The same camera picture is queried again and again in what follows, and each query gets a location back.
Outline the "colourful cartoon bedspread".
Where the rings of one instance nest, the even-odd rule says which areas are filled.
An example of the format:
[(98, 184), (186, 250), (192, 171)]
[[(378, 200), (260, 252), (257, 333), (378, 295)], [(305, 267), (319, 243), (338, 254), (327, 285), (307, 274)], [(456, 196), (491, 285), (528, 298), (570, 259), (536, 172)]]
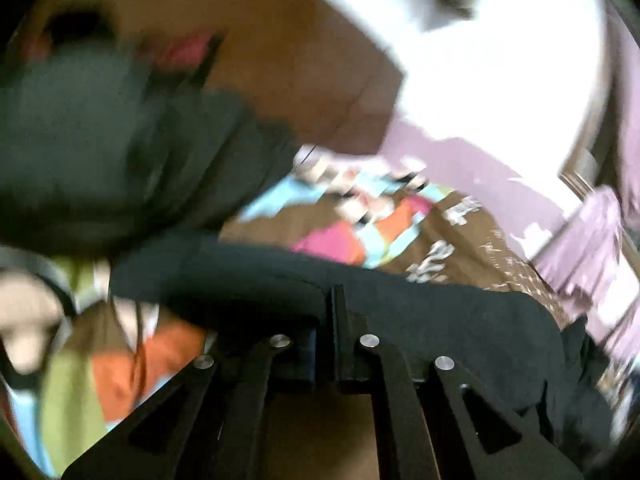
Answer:
[[(538, 272), (516, 254), (476, 198), (416, 174), (391, 174), (375, 159), (323, 155), (302, 162), (239, 214), (221, 237), (281, 247), (348, 266), (398, 274), (416, 284), (520, 292), (570, 334), (591, 338)], [(55, 477), (203, 348), (204, 330), (158, 304), (110, 299), (104, 262), (61, 259), (55, 279), (12, 271), (1, 281), (6, 419), (43, 474)]]

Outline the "wooden headboard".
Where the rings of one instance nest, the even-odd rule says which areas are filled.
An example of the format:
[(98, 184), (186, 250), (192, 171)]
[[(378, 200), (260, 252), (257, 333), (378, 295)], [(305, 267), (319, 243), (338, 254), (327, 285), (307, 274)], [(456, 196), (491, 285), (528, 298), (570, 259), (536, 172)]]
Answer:
[(20, 41), (26, 58), (47, 51), (49, 15), (74, 4), (96, 4), (162, 81), (232, 89), (334, 151), (372, 154), (383, 142), (401, 71), (323, 0), (40, 0)]

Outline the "left pink curtain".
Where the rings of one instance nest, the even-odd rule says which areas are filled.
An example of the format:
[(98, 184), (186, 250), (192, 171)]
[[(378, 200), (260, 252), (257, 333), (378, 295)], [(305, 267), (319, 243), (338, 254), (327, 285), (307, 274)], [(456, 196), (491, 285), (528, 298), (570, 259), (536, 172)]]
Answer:
[(620, 203), (608, 186), (589, 194), (533, 258), (572, 321), (614, 360), (639, 363), (639, 279), (623, 255)]

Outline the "black jacket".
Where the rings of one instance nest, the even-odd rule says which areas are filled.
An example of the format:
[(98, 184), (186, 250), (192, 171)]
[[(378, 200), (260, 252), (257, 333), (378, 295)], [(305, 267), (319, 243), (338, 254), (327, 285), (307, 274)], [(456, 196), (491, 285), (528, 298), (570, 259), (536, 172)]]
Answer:
[(203, 234), (154, 240), (113, 266), (119, 298), (160, 304), (216, 333), (268, 326), (309, 333), (333, 287), (349, 311), (396, 344), (420, 375), (450, 356), (524, 416), (578, 467), (611, 444), (613, 415), (596, 386), (606, 359), (582, 327), (561, 330), (521, 292), (411, 283), (283, 249), (221, 243)]

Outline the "dark clothes pile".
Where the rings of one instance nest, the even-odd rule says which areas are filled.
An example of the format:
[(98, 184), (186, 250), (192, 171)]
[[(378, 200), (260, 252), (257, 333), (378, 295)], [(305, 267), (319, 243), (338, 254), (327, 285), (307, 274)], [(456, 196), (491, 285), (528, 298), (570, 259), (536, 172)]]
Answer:
[(98, 6), (53, 13), (41, 58), (1, 70), (1, 240), (113, 257), (216, 230), (291, 170), (287, 125), (122, 48)]

